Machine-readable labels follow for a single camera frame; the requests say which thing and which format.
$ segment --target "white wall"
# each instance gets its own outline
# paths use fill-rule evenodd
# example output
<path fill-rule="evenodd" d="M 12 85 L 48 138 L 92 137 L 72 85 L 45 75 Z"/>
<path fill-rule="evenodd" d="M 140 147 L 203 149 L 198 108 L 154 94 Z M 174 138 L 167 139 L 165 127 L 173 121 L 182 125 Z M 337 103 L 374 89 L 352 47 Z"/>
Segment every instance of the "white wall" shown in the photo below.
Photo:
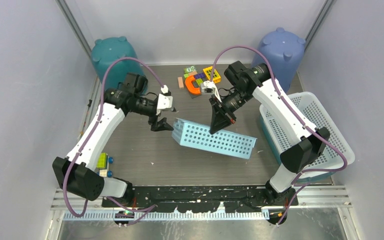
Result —
<path fill-rule="evenodd" d="M 38 240 L 94 81 L 53 0 L 0 0 L 0 239 Z"/>
<path fill-rule="evenodd" d="M 212 63 L 235 44 L 256 47 L 284 27 L 305 38 L 325 0 L 66 0 L 90 45 L 126 36 L 148 64 Z M 220 63 L 251 62 L 232 50 Z"/>
<path fill-rule="evenodd" d="M 364 240 L 384 239 L 384 1 L 337 1 L 299 68 L 355 152 L 335 175 Z"/>

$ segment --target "perforated basket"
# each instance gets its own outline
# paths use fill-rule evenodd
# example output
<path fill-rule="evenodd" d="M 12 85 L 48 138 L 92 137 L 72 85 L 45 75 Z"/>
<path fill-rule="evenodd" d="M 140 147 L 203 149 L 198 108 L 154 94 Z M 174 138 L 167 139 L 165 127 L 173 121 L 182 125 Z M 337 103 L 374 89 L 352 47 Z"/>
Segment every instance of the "perforated basket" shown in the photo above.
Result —
<path fill-rule="evenodd" d="M 288 95 L 293 104 L 304 114 L 304 116 L 313 122 L 318 128 L 326 127 L 330 132 L 329 143 L 333 144 L 343 153 L 352 164 L 355 160 L 354 152 L 351 150 L 347 141 L 345 141 L 341 132 L 338 130 L 328 112 L 319 102 L 317 97 L 311 92 L 299 92 Z M 276 160 L 281 164 L 280 153 L 291 147 L 291 144 L 280 125 L 263 105 L 260 106 L 262 130 L 267 138 L 271 150 Z M 323 154 L 318 157 L 308 169 L 337 169 L 343 165 L 342 158 L 330 147 L 326 146 Z M 332 175 L 332 172 L 312 171 L 304 173 L 299 182 L 312 182 Z"/>
<path fill-rule="evenodd" d="M 181 146 L 208 152 L 249 159 L 256 144 L 256 138 L 220 130 L 213 135 L 210 127 L 177 118 L 171 136 Z"/>

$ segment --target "gray floor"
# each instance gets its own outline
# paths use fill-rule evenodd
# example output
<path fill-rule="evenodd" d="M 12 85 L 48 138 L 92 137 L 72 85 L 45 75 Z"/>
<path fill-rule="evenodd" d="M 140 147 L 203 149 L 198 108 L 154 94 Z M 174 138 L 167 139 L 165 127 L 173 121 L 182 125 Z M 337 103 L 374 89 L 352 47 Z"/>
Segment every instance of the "gray floor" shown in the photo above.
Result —
<path fill-rule="evenodd" d="M 202 70 L 207 65 L 195 65 Z M 152 69 L 169 87 L 178 112 L 163 112 L 172 125 L 181 118 L 209 125 L 212 110 L 209 97 L 201 95 L 192 99 L 186 89 L 179 89 L 177 78 L 183 76 L 184 65 L 153 66 Z M 227 65 L 217 67 L 222 75 L 218 88 L 230 88 L 223 72 Z M 160 87 L 152 75 L 145 71 L 151 92 L 158 93 Z M 289 94 L 301 92 L 296 77 Z M 267 143 L 259 124 L 260 103 L 253 99 L 235 112 L 236 124 L 228 131 L 258 138 L 249 160 L 225 156 L 198 149 L 182 147 L 171 136 L 170 131 L 151 132 L 148 118 L 129 114 L 112 134 L 104 152 L 114 158 L 110 166 L 114 177 L 132 182 L 134 185 L 241 185 L 265 184 L 279 165 Z M 331 183 L 330 178 L 321 183 Z"/>
<path fill-rule="evenodd" d="M 64 221 L 59 240 L 345 240 L 337 208 L 293 208 L 279 228 L 265 220 Z"/>

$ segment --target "orange ring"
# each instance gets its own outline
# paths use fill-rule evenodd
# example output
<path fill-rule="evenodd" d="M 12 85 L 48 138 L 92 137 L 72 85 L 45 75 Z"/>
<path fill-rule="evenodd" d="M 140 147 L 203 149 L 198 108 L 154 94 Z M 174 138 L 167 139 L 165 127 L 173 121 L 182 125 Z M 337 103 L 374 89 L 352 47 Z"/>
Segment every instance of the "orange ring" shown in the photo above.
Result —
<path fill-rule="evenodd" d="M 193 81 L 195 81 L 195 77 L 193 75 L 188 76 L 184 80 L 184 84 L 186 85 L 187 90 L 193 95 L 201 95 L 201 89 L 199 87 L 194 87 L 194 85 L 192 84 Z"/>

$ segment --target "teal basket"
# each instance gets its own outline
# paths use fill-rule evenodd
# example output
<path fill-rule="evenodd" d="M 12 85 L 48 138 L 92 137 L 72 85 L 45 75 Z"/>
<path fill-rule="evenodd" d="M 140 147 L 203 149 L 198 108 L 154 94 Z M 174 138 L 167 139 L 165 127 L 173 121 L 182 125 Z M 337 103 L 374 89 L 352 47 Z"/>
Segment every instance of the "teal basket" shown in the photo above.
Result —
<path fill-rule="evenodd" d="M 210 127 L 177 118 L 171 136 L 184 147 L 250 159 L 257 138 L 220 130 L 210 134 Z"/>

